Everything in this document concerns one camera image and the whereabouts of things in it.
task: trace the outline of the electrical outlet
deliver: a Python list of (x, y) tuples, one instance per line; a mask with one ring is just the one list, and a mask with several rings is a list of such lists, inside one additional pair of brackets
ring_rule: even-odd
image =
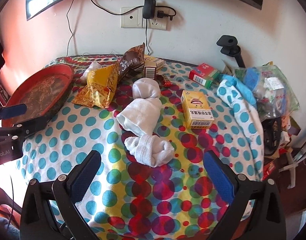
[[(133, 7), (121, 8), (121, 13), (131, 10)], [(121, 15), (121, 28), (142, 28), (143, 7), (135, 9), (128, 14)]]
[[(163, 7), (156, 7), (154, 18), (148, 19), (148, 28), (166, 30), (166, 25), (169, 21), (169, 17), (157, 18), (157, 11), (163, 11), (165, 14), (168, 14), (169, 9)], [(143, 28), (146, 28), (146, 19), (143, 20)]]

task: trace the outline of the wall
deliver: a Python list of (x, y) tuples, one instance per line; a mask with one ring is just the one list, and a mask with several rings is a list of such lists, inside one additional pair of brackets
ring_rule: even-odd
[[(25, 0), (9, 0), (0, 14), (0, 39), (6, 65), (1, 80), (12, 93), (26, 78), (65, 56), (71, 36), (66, 19), (72, 0), (65, 0), (26, 21)], [(97, 0), (114, 12), (142, 5), (144, 0)], [(247, 66), (273, 60), (287, 76), (301, 110), (293, 116), (306, 135), (306, 14), (296, 0), (264, 0), (260, 11), (238, 0), (157, 0), (176, 8), (178, 16), (167, 31), (149, 30), (154, 56), (218, 69), (236, 63), (220, 53), (216, 41), (234, 35)], [(75, 0), (69, 13), (75, 37), (69, 55), (123, 54), (145, 40), (145, 29), (120, 28), (120, 17), (98, 9), (90, 0)]]

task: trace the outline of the screw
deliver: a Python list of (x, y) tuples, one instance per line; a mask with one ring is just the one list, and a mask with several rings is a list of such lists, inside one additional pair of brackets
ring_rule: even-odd
[(274, 184), (275, 184), (275, 181), (272, 180), (272, 179), (268, 179), (267, 182), (268, 182), (269, 184), (271, 184), (271, 185), (274, 185)]
[(36, 183), (36, 179), (31, 179), (29, 183), (30, 185), (34, 185)]
[(58, 180), (59, 181), (65, 181), (66, 180), (66, 175), (64, 175), (64, 174), (59, 175)]
[(237, 178), (242, 181), (246, 180), (246, 176), (244, 174), (238, 174)]

